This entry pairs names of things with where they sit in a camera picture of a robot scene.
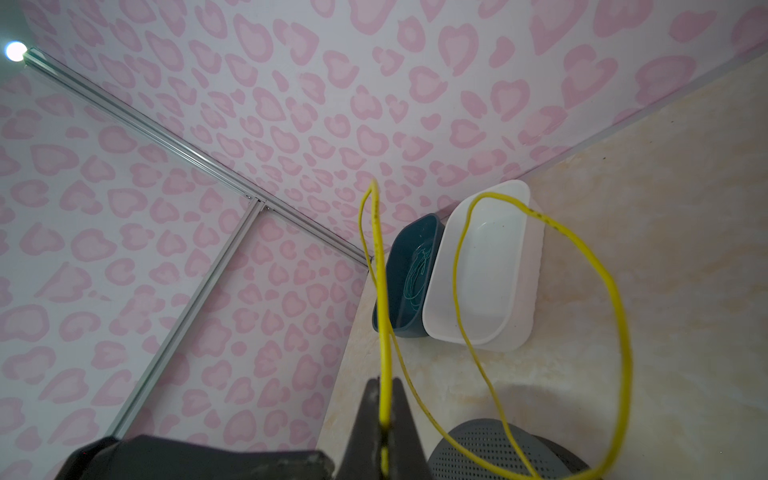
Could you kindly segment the diagonal aluminium frame strut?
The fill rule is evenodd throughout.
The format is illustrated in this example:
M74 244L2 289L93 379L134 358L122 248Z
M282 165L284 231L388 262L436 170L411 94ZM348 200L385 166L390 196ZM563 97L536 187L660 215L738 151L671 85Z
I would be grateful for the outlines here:
M194 295L170 329L168 336L150 361L135 388L121 407L119 413L110 424L106 432L107 436L121 439L128 433L140 410L151 396L152 391L165 372L176 350L184 340L184 337L223 275L225 268L228 266L245 235L249 232L264 208L265 204L260 200L252 200L248 204L248 208L245 210L244 215L239 220L232 235L224 243L222 250L212 263L209 272L201 280Z

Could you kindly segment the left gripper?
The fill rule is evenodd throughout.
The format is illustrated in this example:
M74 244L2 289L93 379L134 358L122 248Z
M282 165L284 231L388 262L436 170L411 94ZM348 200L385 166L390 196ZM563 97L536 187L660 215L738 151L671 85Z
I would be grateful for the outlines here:
M331 479L320 451L239 453L139 435L108 436L74 451L58 479Z

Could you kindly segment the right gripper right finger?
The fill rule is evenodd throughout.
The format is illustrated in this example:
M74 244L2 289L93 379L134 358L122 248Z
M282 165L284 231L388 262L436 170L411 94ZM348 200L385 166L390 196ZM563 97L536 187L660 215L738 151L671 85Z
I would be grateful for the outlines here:
M433 479L403 383L399 378L393 380L389 427L389 478L399 480Z

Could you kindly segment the white plastic tray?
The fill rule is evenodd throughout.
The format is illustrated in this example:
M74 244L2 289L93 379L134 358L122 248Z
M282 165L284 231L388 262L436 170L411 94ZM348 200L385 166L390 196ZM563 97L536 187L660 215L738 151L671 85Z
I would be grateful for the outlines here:
M423 307L433 339L507 352L534 324L545 224L497 200L463 200L447 220Z

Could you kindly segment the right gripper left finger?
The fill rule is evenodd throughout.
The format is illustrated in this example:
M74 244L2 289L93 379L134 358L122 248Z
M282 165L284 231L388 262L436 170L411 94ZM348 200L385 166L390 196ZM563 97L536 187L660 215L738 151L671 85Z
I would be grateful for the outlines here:
M381 444L379 380L370 379L365 385L335 478L338 480L381 479Z

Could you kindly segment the dark teal plastic bin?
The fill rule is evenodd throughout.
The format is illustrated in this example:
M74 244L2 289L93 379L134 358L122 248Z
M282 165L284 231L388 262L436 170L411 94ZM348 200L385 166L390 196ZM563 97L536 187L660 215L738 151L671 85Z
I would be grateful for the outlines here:
M388 315L400 338L427 337L423 310L444 225L427 214L403 228L386 262Z

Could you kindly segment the left aluminium frame strut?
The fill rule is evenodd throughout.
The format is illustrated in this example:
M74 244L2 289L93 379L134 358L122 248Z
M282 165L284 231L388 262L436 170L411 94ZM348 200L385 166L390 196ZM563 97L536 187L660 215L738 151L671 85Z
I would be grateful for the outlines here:
M114 117L193 167L224 183L238 194L261 202L269 211L354 261L360 264L366 262L361 248L344 240L245 176L227 168L210 154L169 131L53 57L37 48L31 48L24 54L24 61L27 67L77 95L90 106Z

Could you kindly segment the dark grey cable spool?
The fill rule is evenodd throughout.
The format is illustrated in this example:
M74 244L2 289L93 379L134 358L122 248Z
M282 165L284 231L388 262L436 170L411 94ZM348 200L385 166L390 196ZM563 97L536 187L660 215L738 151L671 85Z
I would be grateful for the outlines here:
M589 469L586 462L561 445L532 435L514 425L510 425L509 429L541 478L561 479ZM524 476L530 474L509 443L499 420L470 420L453 428L450 435L461 446L492 465ZM437 444L429 457L428 465L435 479L499 477L473 462L446 440Z

